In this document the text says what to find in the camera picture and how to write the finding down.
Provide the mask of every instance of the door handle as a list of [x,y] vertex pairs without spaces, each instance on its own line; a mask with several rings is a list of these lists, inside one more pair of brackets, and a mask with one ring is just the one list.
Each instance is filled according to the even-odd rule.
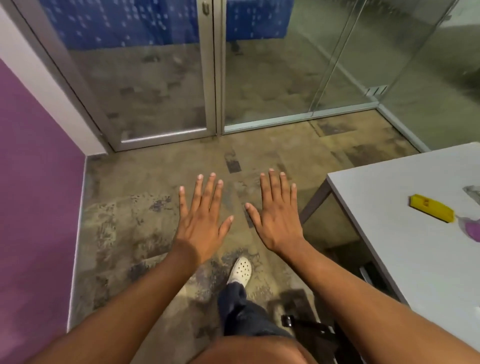
[[208,2],[206,1],[202,2],[202,11],[207,16],[210,14],[210,4]]

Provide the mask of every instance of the dark blue pants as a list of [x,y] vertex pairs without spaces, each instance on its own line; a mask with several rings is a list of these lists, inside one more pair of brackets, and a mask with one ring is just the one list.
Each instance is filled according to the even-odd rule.
[[238,282],[227,284],[218,296],[218,312],[224,335],[292,336],[270,321],[263,307],[247,300],[247,292]]

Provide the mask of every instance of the purple object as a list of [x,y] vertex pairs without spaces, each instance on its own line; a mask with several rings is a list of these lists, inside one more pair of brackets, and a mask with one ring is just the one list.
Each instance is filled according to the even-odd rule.
[[480,219],[466,222],[465,230],[470,238],[480,243]]
[[0,363],[65,332],[85,156],[0,60]]

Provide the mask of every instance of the yellow box cutter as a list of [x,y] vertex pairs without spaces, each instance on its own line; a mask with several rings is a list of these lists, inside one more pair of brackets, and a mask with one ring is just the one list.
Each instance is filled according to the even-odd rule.
[[451,208],[420,194],[410,196],[409,206],[441,221],[453,222],[455,220],[455,212]]

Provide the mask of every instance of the blue patterned wall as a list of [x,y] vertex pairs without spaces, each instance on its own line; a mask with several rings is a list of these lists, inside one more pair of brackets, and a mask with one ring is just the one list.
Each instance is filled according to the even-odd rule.
[[[198,43],[196,0],[40,0],[68,49]],[[282,38],[293,0],[228,0],[227,41]]]

